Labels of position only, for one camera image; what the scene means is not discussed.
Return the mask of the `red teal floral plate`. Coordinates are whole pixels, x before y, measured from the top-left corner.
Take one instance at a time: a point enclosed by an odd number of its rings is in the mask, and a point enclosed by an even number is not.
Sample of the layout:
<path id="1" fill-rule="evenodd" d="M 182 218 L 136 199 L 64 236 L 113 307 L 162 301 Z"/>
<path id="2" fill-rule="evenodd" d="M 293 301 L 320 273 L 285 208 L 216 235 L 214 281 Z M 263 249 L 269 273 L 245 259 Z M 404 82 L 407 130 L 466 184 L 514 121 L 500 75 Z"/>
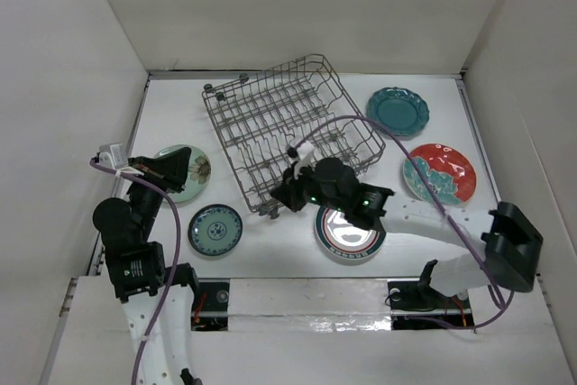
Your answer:
<path id="1" fill-rule="evenodd" d="M 409 154 L 443 205 L 461 206 L 473 197 L 477 174 L 459 151 L 441 143 L 427 143 Z"/>

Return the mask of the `blue patterned small plate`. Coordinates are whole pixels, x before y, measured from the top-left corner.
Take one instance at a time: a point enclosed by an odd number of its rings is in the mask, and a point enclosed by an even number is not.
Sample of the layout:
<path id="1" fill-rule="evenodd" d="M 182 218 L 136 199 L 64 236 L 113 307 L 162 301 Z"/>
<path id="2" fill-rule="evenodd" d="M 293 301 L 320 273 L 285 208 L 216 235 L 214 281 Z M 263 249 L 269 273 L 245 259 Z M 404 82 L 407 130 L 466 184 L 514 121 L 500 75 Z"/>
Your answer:
<path id="1" fill-rule="evenodd" d="M 188 242 L 199 254 L 218 257 L 231 252 L 243 235 L 243 220 L 230 206 L 213 204 L 197 211 L 189 222 Z"/>

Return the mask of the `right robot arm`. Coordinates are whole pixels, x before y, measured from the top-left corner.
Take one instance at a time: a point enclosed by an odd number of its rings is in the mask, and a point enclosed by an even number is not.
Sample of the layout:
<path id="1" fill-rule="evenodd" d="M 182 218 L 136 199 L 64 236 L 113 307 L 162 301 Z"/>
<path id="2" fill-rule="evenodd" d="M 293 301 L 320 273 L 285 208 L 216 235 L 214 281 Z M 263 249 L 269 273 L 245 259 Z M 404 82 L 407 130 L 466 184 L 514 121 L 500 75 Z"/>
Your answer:
<path id="1" fill-rule="evenodd" d="M 510 292 L 532 291 L 543 243 L 542 235 L 522 211 L 501 202 L 490 211 L 468 212 L 449 208 L 439 200 L 413 200 L 388 188 L 361 183 L 352 168 L 337 158 L 319 161 L 315 167 L 291 167 L 270 195 L 296 213 L 306 205 L 335 211 L 349 228 L 374 233 L 377 241 L 389 234 L 406 234 L 463 247 L 465 254 L 448 261 L 429 261 L 417 283 L 421 303 L 436 307 L 467 289 L 489 286 Z M 250 258 L 243 261 L 242 277 L 324 278 L 323 270 L 307 248 L 308 236 L 296 221 L 269 229 L 250 228 L 234 210 L 223 204 L 204 206 L 190 215 L 201 229 L 184 222 L 188 212 L 176 209 L 177 228 L 185 241 L 209 242 L 196 247 L 204 257 L 231 251 L 235 238 L 245 240 Z"/>

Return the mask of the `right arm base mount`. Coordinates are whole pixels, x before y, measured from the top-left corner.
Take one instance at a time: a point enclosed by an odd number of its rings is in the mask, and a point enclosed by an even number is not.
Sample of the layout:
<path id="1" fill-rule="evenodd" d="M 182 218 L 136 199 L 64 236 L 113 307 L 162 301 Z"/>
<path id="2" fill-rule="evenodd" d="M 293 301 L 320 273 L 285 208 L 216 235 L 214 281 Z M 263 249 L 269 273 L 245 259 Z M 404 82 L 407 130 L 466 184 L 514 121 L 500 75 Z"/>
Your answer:
<path id="1" fill-rule="evenodd" d="M 417 280 L 389 280 L 384 303 L 393 331 L 468 328 L 475 325 L 468 293 L 447 297 L 429 283 L 437 260 L 425 265 Z"/>

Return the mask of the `light green floral plate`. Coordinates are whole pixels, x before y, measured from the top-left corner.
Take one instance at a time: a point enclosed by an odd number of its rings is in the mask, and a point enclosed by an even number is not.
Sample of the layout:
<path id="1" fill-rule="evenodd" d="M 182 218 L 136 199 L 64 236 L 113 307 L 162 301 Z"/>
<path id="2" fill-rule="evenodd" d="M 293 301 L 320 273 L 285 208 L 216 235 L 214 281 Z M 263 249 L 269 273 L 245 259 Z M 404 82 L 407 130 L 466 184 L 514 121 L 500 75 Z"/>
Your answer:
<path id="1" fill-rule="evenodd" d="M 207 155 L 198 147 L 188 144 L 175 144 L 158 151 L 154 157 L 159 158 L 181 148 L 189 148 L 191 156 L 188 166 L 188 178 L 183 191 L 170 193 L 169 197 L 176 204 L 188 202 L 198 196 L 207 186 L 211 176 L 211 163 Z"/>

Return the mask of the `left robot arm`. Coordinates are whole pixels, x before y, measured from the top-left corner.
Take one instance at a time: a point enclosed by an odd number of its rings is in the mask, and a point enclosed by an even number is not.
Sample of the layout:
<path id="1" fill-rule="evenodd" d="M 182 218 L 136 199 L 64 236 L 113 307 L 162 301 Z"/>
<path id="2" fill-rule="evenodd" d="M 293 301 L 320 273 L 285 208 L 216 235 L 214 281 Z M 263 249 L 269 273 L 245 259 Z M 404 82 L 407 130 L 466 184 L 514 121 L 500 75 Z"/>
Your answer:
<path id="1" fill-rule="evenodd" d="M 101 146 L 92 168 L 129 181 L 125 197 L 110 197 L 92 221 L 104 246 L 105 267 L 125 314 L 135 351 L 133 384 L 199 384 L 191 364 L 192 308 L 200 301 L 195 270 L 164 258 L 150 235 L 162 204 L 179 211 L 170 194 L 183 191 L 192 150 L 158 158 L 129 158 L 120 143 Z"/>

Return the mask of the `teal scalloped plate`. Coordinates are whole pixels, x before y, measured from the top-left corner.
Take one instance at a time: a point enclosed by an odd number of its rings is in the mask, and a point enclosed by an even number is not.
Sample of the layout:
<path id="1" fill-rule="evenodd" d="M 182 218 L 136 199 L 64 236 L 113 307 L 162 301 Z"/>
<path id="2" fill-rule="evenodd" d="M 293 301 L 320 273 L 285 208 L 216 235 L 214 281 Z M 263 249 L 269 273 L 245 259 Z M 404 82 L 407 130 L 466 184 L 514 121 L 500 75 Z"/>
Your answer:
<path id="1" fill-rule="evenodd" d="M 369 98 L 366 115 L 397 136 L 411 137 L 426 127 L 430 110 L 419 94 L 403 87 L 384 87 Z"/>

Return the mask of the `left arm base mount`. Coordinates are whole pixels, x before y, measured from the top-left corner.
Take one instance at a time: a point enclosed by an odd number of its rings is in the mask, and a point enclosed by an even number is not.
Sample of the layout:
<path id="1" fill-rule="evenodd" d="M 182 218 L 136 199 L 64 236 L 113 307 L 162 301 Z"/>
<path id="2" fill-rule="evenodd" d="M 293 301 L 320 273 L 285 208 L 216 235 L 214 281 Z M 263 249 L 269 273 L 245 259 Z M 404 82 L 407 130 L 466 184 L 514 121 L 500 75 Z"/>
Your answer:
<path id="1" fill-rule="evenodd" d="M 228 330 L 230 280 L 200 280 L 193 307 L 193 332 L 223 332 Z"/>

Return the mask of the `white green rimmed plate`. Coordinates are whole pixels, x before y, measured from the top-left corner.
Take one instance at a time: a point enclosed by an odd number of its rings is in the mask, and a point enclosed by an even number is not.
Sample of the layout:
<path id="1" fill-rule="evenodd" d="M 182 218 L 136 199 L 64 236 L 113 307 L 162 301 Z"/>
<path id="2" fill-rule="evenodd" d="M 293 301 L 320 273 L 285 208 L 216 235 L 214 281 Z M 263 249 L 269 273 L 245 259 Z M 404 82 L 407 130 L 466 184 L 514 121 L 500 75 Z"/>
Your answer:
<path id="1" fill-rule="evenodd" d="M 347 222 L 344 214 L 320 207 L 314 223 L 316 240 L 332 260 L 345 264 L 363 263 L 377 254 L 385 234 L 363 230 Z"/>

